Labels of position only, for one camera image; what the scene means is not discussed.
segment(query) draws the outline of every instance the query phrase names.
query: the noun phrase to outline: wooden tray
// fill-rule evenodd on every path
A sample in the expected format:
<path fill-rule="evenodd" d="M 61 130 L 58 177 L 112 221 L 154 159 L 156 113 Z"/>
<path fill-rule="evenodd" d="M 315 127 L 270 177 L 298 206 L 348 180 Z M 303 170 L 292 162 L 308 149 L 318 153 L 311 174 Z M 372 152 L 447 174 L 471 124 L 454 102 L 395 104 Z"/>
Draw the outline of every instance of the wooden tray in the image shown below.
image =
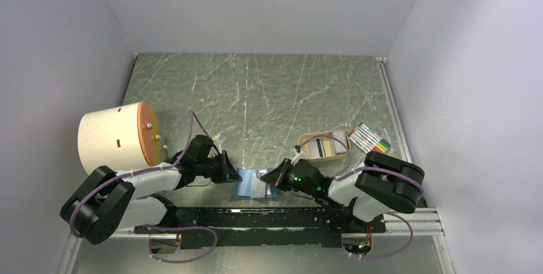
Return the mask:
<path fill-rule="evenodd" d="M 308 133 L 308 134 L 304 134 L 302 135 L 299 139 L 298 139 L 298 145 L 301 145 L 303 142 L 305 142 L 306 140 L 308 140 L 309 138 L 312 138 L 313 136 L 316 136 L 316 135 L 321 135 L 321 134 L 325 134 L 325 135 L 329 135 L 329 136 L 332 136 L 332 132 L 333 131 L 327 131 L 327 132 L 318 132 L 318 133 Z M 324 143 L 324 146 L 326 148 L 326 151 L 328 153 L 332 152 L 332 150 L 330 149 L 330 143 L 334 143 L 335 141 L 332 140 L 331 138 L 325 138 L 325 137 L 322 137 L 322 140 L 323 140 L 323 143 Z M 346 142 L 347 142 L 347 149 L 348 150 L 351 150 L 351 143 L 349 141 L 349 138 L 345 138 Z M 305 151 L 305 153 L 307 154 L 307 156 L 309 157 L 309 146 L 307 144 L 305 144 L 302 149 Z M 309 162 L 324 162 L 324 161 L 331 161 L 331 160 L 339 160 L 339 159 L 343 159 L 344 157 L 346 157 L 348 154 L 340 154 L 338 156 L 327 156 L 327 157 L 318 157 L 316 159 L 308 159 Z"/>

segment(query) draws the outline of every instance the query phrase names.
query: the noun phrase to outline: colored marker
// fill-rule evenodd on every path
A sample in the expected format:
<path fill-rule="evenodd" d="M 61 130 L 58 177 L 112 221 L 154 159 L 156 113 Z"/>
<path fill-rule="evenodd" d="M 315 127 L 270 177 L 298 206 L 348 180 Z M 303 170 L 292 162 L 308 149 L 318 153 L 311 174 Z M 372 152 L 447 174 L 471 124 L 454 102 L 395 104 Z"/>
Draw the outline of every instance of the colored marker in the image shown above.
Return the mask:
<path fill-rule="evenodd" d="M 367 136 L 365 136 L 365 134 L 363 134 L 360 131 L 355 131 L 353 134 L 358 136 L 360 139 L 366 141 L 369 145 L 374 145 L 375 144 L 375 142 L 373 142 L 371 139 L 369 139 Z"/>
<path fill-rule="evenodd" d="M 386 147 L 383 147 L 383 145 L 379 144 L 379 142 L 376 142 L 374 139 L 372 139 L 371 142 L 372 142 L 372 145 L 374 146 L 379 145 L 381 148 L 386 148 Z"/>
<path fill-rule="evenodd" d="M 371 147 L 368 147 L 364 141 L 362 141 L 359 137 L 355 136 L 354 134 L 349 136 L 349 138 L 356 144 L 358 147 L 360 147 L 364 152 L 369 152 L 371 150 Z"/>
<path fill-rule="evenodd" d="M 385 152 L 385 151 L 386 151 L 386 149 L 385 149 L 383 146 L 379 145 L 379 144 L 375 145 L 375 148 L 378 148 L 379 151 L 381 151 L 381 152 Z"/>
<path fill-rule="evenodd" d="M 387 140 L 385 140 L 384 138 L 381 139 L 381 143 L 385 144 L 387 147 L 390 147 L 392 146 Z"/>
<path fill-rule="evenodd" d="M 377 152 L 380 152 L 380 153 L 384 154 L 384 152 L 381 151 L 377 146 L 373 147 L 372 151 L 377 151 Z"/>
<path fill-rule="evenodd" d="M 375 133 L 371 132 L 366 125 L 363 125 L 363 127 L 360 127 L 360 130 L 362 132 L 365 132 L 366 135 L 371 139 L 371 141 L 378 143 L 381 137 L 378 137 Z"/>
<path fill-rule="evenodd" d="M 381 141 L 379 142 L 379 145 L 382 145 L 383 147 L 385 147 L 385 148 L 387 148 L 387 149 L 390 148 L 390 144 L 389 144 L 387 141 L 385 141 L 385 140 L 381 140 Z"/>
<path fill-rule="evenodd" d="M 352 136 L 356 137 L 366 148 L 372 149 L 374 145 L 370 143 L 367 139 L 360 135 L 358 132 L 354 132 Z"/>

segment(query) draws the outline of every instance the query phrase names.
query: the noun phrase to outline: marble surface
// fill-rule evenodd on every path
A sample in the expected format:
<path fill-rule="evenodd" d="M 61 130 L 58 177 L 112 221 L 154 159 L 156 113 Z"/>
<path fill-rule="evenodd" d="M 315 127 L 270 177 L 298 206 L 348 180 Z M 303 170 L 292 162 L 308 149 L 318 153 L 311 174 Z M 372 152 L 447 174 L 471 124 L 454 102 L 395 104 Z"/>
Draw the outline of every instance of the marble surface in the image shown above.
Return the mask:
<path fill-rule="evenodd" d="M 359 122 L 387 139 L 401 158 L 385 89 L 372 57 L 303 54 L 141 53 L 123 104 L 148 102 L 157 113 L 170 155 L 181 150 L 195 111 L 234 167 L 276 167 L 305 133 L 350 131 Z M 200 129 L 195 123 L 195 134 Z M 364 154 L 353 146 L 353 165 Z M 341 161 L 316 163 L 334 175 Z M 199 179 L 194 184 L 205 184 Z M 300 207 L 311 200 L 239 200 L 234 184 L 210 184 L 165 193 L 177 206 Z"/>

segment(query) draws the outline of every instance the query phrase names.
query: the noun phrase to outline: purple cable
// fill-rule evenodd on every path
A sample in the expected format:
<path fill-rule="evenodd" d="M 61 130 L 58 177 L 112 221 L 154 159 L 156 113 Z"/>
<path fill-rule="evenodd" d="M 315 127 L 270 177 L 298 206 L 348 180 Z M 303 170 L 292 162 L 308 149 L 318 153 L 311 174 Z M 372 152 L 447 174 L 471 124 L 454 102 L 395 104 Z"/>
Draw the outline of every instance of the purple cable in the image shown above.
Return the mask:
<path fill-rule="evenodd" d="M 386 259 L 386 258 L 392 257 L 394 255 L 398 255 L 399 253 L 402 253 L 404 250 L 406 250 L 409 247 L 409 245 L 411 245 L 411 242 L 413 242 L 414 233 L 413 233 L 413 227 L 411 227 L 411 224 L 406 219 L 402 218 L 401 216 L 397 215 L 396 213 L 385 212 L 385 214 L 395 216 L 395 217 L 399 218 L 401 221 L 403 221 L 407 225 L 407 228 L 409 228 L 409 240 L 407 240 L 407 243 L 405 245 L 403 245 L 401 248 L 399 248 L 399 249 L 397 249 L 397 250 L 395 250 L 395 251 L 393 251 L 391 253 L 384 254 L 384 255 L 377 255 L 377 256 L 372 256 L 372 255 L 370 255 L 370 256 L 360 256 L 359 259 L 368 259 L 368 260 Z"/>
<path fill-rule="evenodd" d="M 354 175 L 356 174 L 357 172 L 380 172 L 380 173 L 386 173 L 388 175 L 391 175 L 391 176 L 394 176 L 394 177 L 397 177 L 397 178 L 400 178 L 401 180 L 403 181 L 407 181 L 409 183 L 411 183 L 412 185 L 414 185 L 417 189 L 419 189 L 420 191 L 420 195 L 422 195 L 424 193 L 424 190 L 423 190 L 423 187 L 418 183 L 416 182 L 415 180 L 405 176 L 405 175 L 402 175 L 400 173 L 397 173 L 397 172 L 393 172 L 392 170 L 387 170 L 385 168 L 379 168 L 379 167 L 371 167 L 371 166 L 363 166 L 363 167 L 357 167 L 355 168 L 354 170 L 336 178 L 336 181 L 339 182 L 339 181 L 342 181 L 348 177 L 350 177 L 351 175 Z"/>
<path fill-rule="evenodd" d="M 340 143 L 341 146 L 343 146 L 343 148 L 345 148 L 345 150 L 347 150 L 347 155 L 349 157 L 349 162 L 338 173 L 336 173 L 334 177 L 337 177 L 337 175 L 339 175 L 340 173 L 343 173 L 344 171 L 346 171 L 349 168 L 349 166 L 351 166 L 351 163 L 353 161 L 351 150 L 347 147 L 347 145 L 345 145 L 345 143 L 343 143 L 342 141 L 338 140 L 337 138 L 335 138 L 335 137 L 333 137 L 331 135 L 319 134 L 319 135 L 316 135 L 316 136 L 312 136 L 312 137 L 308 138 L 307 140 L 305 140 L 304 142 L 302 142 L 300 144 L 300 147 L 303 147 L 305 144 L 309 143 L 310 141 L 313 141 L 316 138 L 330 138 L 331 140 L 334 140 L 334 141 Z"/>
<path fill-rule="evenodd" d="M 87 196 L 85 196 L 80 202 L 79 204 L 76 206 L 76 208 L 74 209 L 74 212 L 72 212 L 72 215 L 70 216 L 70 231 L 72 232 L 72 234 L 77 237 L 77 238 L 82 238 L 82 235 L 76 230 L 76 216 L 77 214 L 79 213 L 79 211 L 81 210 L 81 208 L 91 199 L 93 198 L 94 196 L 96 196 L 96 194 L 98 194 L 98 192 L 100 192 L 103 188 L 105 188 L 106 186 L 109 186 L 111 183 L 119 180 L 119 179 L 123 179 L 123 178 L 126 178 L 126 177 L 133 177 L 133 176 L 137 176 L 137 175 L 141 175 L 143 173 L 148 173 L 148 172 L 154 172 L 156 170 L 162 170 L 162 169 L 169 169 L 169 168 L 173 168 L 175 167 L 180 161 L 181 161 L 181 158 L 185 155 L 185 152 L 188 148 L 188 145 L 190 144 L 190 140 L 192 138 L 192 126 L 194 124 L 194 119 L 196 119 L 196 121 L 198 122 L 198 125 L 200 125 L 200 127 L 202 128 L 202 131 L 208 136 L 209 136 L 209 133 L 207 133 L 207 131 L 204 129 L 204 126 L 202 125 L 202 123 L 200 123 L 200 120 L 198 119 L 198 116 L 196 116 L 196 113 L 194 112 L 191 112 L 191 118 L 190 118 L 190 131 L 188 133 L 188 138 L 187 138 L 187 142 L 185 144 L 185 148 L 183 149 L 183 151 L 181 152 L 181 154 L 179 155 L 179 157 L 177 157 L 177 159 L 175 160 L 175 162 L 170 165 L 170 166 L 153 166 L 153 167 L 147 167 L 147 168 L 143 168 L 141 170 L 137 170 L 133 173 L 124 173 L 122 175 L 118 175 L 118 176 L 115 176 L 113 178 L 111 178 L 110 180 L 102 183 L 101 185 L 97 186 L 94 190 L 92 190 L 89 194 L 87 194 Z"/>
<path fill-rule="evenodd" d="M 150 254 L 149 257 L 151 257 L 154 260 L 157 260 L 159 262 L 165 262 L 165 263 L 189 263 L 189 262 L 193 262 L 193 261 L 199 260 L 199 259 L 204 258 L 205 256 L 211 254 L 211 252 L 217 246 L 217 241 L 218 241 L 217 233 L 215 232 L 215 230 L 213 230 L 213 229 L 211 229 L 209 227 L 192 226 L 192 227 L 171 227 L 171 228 L 168 228 L 168 227 L 159 227 L 159 226 L 153 226 L 153 225 L 144 225 L 144 227 L 152 228 L 152 229 L 156 229 L 156 230 L 160 230 L 160 231 L 184 231 L 184 230 L 195 230 L 195 229 L 197 229 L 197 230 L 209 231 L 210 233 L 213 234 L 213 237 L 214 237 L 215 240 L 213 241 L 213 245 L 211 246 L 211 248 L 209 248 L 209 250 L 207 250 L 202 255 L 199 255 L 198 257 L 194 257 L 194 258 L 186 259 L 186 260 L 168 260 L 168 259 L 162 259 L 162 258 L 157 257 L 156 255 L 154 255 L 152 253 L 151 241 L 149 241 L 149 246 L 148 246 L 149 254 Z"/>

